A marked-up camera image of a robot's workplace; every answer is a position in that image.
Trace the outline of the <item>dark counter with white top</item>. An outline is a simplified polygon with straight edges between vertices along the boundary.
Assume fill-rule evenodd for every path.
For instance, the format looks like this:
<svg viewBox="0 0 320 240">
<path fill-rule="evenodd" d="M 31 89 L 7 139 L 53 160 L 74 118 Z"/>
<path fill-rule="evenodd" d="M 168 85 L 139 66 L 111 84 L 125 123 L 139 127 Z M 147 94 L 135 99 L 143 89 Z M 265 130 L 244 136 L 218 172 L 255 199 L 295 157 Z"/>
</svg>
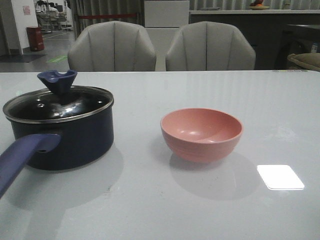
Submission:
<svg viewBox="0 0 320 240">
<path fill-rule="evenodd" d="M 191 10 L 189 22 L 236 26 L 256 52 L 256 70 L 276 68 L 283 29 L 287 25 L 318 25 L 319 10 Z"/>
</svg>

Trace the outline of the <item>right grey upholstered chair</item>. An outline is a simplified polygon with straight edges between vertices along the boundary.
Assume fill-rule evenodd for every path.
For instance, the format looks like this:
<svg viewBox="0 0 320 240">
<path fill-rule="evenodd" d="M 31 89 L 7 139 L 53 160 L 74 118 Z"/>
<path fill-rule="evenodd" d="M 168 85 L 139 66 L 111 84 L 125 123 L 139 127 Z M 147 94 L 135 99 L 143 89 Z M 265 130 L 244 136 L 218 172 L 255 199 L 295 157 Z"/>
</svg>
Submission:
<svg viewBox="0 0 320 240">
<path fill-rule="evenodd" d="M 180 27 L 165 55 L 167 71 L 254 70 L 256 52 L 234 25 L 201 21 Z"/>
</svg>

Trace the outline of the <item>beige cushion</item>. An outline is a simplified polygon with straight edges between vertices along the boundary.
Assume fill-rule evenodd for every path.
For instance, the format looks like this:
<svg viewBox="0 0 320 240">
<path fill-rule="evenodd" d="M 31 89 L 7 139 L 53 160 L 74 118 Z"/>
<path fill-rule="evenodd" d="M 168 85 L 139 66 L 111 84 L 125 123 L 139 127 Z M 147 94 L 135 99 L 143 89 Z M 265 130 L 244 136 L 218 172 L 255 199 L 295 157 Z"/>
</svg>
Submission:
<svg viewBox="0 0 320 240">
<path fill-rule="evenodd" d="M 293 69 L 320 71 L 320 53 L 289 54 L 287 60 L 294 65 Z"/>
</svg>

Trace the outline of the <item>grey upholstered chair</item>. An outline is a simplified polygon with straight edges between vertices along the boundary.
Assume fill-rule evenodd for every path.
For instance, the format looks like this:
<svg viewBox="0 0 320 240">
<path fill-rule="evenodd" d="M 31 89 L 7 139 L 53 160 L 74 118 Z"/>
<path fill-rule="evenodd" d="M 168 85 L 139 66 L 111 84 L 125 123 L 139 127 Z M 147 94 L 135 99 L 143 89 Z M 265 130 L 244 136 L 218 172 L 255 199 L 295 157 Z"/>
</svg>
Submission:
<svg viewBox="0 0 320 240">
<path fill-rule="evenodd" d="M 201 21 L 180 27 L 165 55 L 167 71 L 254 70 L 256 52 L 234 25 Z"/>
<path fill-rule="evenodd" d="M 67 60 L 69 68 L 78 72 L 153 72 L 157 56 L 143 26 L 108 21 L 86 27 Z"/>
</svg>

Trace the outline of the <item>red barrier belt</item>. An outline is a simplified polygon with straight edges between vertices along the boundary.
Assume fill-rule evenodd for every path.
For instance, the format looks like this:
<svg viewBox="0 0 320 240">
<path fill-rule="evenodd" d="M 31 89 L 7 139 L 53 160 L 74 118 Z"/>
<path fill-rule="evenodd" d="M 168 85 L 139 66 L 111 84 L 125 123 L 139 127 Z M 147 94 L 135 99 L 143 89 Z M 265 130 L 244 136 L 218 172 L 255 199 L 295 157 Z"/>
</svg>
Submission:
<svg viewBox="0 0 320 240">
<path fill-rule="evenodd" d="M 97 19 L 120 19 L 120 18 L 137 18 L 138 13 L 125 13 L 125 14 L 106 14 L 106 15 L 78 15 L 78 19 L 84 20 L 97 20 Z"/>
</svg>

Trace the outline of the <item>white cabinet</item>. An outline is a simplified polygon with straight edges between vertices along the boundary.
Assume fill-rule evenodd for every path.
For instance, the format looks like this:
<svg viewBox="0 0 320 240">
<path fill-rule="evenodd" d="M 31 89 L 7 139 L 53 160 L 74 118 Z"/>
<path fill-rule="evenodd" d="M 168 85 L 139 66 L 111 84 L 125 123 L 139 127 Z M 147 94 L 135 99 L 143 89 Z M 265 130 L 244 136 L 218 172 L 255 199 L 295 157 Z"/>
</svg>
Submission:
<svg viewBox="0 0 320 240">
<path fill-rule="evenodd" d="M 165 56 L 171 40 L 181 26 L 189 23 L 188 0 L 145 0 L 144 26 L 156 52 L 155 70 L 166 70 Z"/>
</svg>

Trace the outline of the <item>glass lid with blue knob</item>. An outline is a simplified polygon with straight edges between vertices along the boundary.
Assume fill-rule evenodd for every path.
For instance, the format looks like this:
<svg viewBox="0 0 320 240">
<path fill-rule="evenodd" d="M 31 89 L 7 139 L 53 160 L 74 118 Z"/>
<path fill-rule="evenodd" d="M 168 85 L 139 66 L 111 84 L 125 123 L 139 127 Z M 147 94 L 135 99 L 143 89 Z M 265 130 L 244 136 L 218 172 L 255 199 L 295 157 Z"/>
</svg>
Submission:
<svg viewBox="0 0 320 240">
<path fill-rule="evenodd" d="M 113 94 L 103 88 L 74 85 L 78 72 L 41 72 L 45 88 L 9 100 L 2 108 L 7 119 L 26 124 L 64 123 L 90 117 L 111 107 Z"/>
</svg>

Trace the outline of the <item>fruit plate on counter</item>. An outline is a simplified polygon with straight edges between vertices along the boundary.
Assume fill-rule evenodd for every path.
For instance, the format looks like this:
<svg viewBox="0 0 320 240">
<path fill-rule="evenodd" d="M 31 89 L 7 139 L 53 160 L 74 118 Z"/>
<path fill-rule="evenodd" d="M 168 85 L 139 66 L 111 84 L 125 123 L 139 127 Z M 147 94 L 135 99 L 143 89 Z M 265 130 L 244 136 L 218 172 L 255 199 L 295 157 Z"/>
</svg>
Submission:
<svg viewBox="0 0 320 240">
<path fill-rule="evenodd" d="M 268 10 L 270 7 L 265 6 L 263 0 L 254 0 L 249 4 L 248 8 L 250 10 Z"/>
</svg>

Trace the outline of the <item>dark blue saucepan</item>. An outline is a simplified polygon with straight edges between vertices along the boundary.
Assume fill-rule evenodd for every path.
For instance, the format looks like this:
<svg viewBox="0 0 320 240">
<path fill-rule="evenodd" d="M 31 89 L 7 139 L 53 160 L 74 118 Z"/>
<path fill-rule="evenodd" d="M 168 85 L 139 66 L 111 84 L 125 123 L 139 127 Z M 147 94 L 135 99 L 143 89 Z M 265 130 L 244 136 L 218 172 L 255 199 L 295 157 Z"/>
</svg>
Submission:
<svg viewBox="0 0 320 240">
<path fill-rule="evenodd" d="M 1 194 L 24 166 L 50 171 L 77 168 L 103 156 L 114 141 L 112 106 L 61 123 L 9 121 L 15 140 L 0 156 Z"/>
</svg>

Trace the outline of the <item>left grey upholstered chair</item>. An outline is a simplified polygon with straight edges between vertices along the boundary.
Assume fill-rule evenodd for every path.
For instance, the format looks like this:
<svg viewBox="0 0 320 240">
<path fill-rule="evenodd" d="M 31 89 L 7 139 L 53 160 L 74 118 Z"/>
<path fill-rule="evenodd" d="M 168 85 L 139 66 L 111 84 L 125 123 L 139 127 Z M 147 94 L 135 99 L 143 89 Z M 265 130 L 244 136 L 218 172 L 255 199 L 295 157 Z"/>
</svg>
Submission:
<svg viewBox="0 0 320 240">
<path fill-rule="evenodd" d="M 67 60 L 69 68 L 78 72 L 153 72 L 157 56 L 143 26 L 108 21 L 86 27 Z"/>
</svg>

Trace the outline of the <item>red trash bin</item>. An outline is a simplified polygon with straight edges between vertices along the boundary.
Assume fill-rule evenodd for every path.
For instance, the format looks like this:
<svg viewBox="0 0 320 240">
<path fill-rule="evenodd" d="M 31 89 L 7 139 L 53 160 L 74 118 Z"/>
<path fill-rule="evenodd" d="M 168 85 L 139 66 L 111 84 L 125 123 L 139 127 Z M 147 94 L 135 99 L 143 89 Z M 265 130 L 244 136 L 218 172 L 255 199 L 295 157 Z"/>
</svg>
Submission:
<svg viewBox="0 0 320 240">
<path fill-rule="evenodd" d="M 45 49 L 41 28 L 39 26 L 29 26 L 26 28 L 29 48 L 32 52 Z"/>
</svg>

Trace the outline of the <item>pink bowl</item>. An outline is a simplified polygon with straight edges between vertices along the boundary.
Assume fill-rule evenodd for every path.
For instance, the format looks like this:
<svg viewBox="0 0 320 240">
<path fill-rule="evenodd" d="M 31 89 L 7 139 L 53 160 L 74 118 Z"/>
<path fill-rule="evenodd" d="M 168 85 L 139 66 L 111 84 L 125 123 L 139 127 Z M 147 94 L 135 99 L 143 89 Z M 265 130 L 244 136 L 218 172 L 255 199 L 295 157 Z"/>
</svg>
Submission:
<svg viewBox="0 0 320 240">
<path fill-rule="evenodd" d="M 196 163 L 210 163 L 228 156 L 244 130 L 234 116 L 209 108 L 175 110 L 161 119 L 160 126 L 172 152 Z"/>
</svg>

